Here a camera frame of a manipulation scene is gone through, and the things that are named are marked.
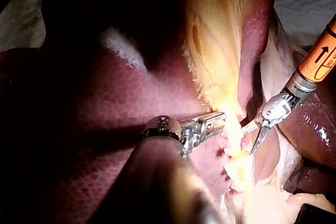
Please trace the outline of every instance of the orange label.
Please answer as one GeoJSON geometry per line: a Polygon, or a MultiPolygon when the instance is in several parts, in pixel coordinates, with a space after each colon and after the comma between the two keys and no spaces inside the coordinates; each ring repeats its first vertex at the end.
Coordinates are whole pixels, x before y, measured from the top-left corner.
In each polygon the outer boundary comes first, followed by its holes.
{"type": "Polygon", "coordinates": [[[322,81],[336,64],[336,36],[325,29],[307,58],[299,66],[301,74],[312,82],[322,81]]]}

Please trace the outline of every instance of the orange instrument shaft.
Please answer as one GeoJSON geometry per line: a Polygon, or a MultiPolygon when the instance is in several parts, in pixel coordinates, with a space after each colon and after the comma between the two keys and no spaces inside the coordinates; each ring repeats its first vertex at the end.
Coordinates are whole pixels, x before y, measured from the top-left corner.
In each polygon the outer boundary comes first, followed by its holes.
{"type": "Polygon", "coordinates": [[[336,65],[336,15],[327,25],[308,56],[299,66],[308,81],[321,82],[336,65]]]}
{"type": "Polygon", "coordinates": [[[282,90],[290,94],[290,105],[298,108],[336,65],[336,15],[315,42],[308,56],[282,90]]]}

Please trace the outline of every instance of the black arrow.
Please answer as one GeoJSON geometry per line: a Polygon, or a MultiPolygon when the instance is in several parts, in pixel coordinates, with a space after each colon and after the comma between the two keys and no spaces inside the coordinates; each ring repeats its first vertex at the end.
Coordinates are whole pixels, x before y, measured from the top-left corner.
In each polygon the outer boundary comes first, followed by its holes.
{"type": "Polygon", "coordinates": [[[329,52],[329,47],[322,47],[322,53],[317,57],[315,63],[317,63],[326,52],[329,52]]]}

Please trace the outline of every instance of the metal cylinder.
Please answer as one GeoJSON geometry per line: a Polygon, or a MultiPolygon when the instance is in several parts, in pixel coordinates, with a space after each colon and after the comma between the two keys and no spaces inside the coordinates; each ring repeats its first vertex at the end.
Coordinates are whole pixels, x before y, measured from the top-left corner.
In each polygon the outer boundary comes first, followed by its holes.
{"type": "Polygon", "coordinates": [[[169,137],[141,142],[89,223],[225,224],[179,151],[180,143],[169,137]]]}
{"type": "Polygon", "coordinates": [[[287,90],[297,99],[295,101],[295,108],[302,106],[311,92],[316,90],[318,84],[307,81],[298,71],[295,71],[286,84],[287,90]]]}

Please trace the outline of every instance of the white cloth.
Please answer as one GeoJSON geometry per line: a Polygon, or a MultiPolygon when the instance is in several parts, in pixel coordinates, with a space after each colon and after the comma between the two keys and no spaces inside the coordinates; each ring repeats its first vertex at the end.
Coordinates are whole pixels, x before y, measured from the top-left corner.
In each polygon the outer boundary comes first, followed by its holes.
{"type": "Polygon", "coordinates": [[[275,0],[281,23],[301,46],[312,45],[336,13],[336,0],[275,0]]]}

